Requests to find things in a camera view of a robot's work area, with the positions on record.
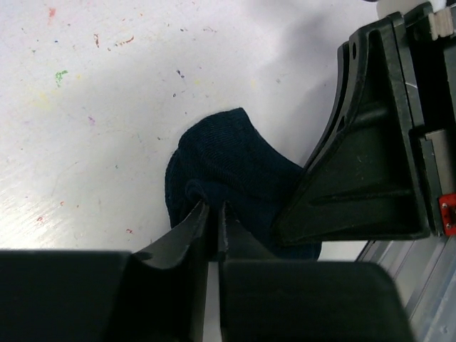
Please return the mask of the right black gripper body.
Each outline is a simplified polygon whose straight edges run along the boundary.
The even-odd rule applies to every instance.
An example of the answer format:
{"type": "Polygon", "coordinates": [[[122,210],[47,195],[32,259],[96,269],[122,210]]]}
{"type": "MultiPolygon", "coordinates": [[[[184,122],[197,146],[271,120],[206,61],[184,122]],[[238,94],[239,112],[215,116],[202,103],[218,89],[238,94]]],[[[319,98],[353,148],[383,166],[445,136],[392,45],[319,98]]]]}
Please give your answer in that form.
{"type": "Polygon", "coordinates": [[[424,122],[413,131],[431,232],[455,235],[455,3],[405,16],[424,122]]]}

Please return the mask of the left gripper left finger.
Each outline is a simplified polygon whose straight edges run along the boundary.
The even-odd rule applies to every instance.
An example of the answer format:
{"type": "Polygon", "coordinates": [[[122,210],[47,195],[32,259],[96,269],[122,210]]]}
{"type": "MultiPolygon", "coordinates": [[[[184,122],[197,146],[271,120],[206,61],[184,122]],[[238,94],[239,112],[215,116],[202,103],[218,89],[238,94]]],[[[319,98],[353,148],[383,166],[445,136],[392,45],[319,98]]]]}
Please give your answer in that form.
{"type": "Polygon", "coordinates": [[[144,249],[2,250],[3,341],[201,341],[209,208],[144,249]]]}

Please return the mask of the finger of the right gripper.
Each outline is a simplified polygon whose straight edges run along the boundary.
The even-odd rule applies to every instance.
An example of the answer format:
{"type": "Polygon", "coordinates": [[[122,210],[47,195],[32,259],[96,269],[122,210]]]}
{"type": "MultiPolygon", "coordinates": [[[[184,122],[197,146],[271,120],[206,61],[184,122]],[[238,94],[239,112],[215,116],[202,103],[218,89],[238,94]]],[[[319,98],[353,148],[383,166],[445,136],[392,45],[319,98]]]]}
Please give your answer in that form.
{"type": "Polygon", "coordinates": [[[424,123],[405,19],[368,24],[337,51],[329,122],[272,226],[281,246],[430,234],[414,129],[424,123]]]}

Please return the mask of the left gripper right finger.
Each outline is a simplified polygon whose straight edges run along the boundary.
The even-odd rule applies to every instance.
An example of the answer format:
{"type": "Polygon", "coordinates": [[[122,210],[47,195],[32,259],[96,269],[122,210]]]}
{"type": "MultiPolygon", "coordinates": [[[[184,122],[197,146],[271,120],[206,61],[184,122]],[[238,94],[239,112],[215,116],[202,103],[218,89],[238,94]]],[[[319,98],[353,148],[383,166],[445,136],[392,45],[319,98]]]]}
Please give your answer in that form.
{"type": "Polygon", "coordinates": [[[278,259],[219,211],[220,326],[224,341],[413,341],[388,273],[361,261],[278,259]]]}

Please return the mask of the dark navy sock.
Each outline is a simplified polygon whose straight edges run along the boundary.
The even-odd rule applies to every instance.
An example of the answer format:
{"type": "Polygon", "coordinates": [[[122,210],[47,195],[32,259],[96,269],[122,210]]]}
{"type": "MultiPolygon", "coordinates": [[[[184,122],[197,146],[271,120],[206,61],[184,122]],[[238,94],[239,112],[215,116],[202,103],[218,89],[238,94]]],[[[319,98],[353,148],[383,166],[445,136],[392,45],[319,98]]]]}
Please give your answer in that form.
{"type": "Polygon", "coordinates": [[[165,172],[165,204],[176,227],[203,201],[228,203],[242,226],[272,254],[317,260],[321,244],[280,247],[271,226],[288,202],[302,167],[278,153],[243,108],[203,118],[180,138],[165,172]]]}

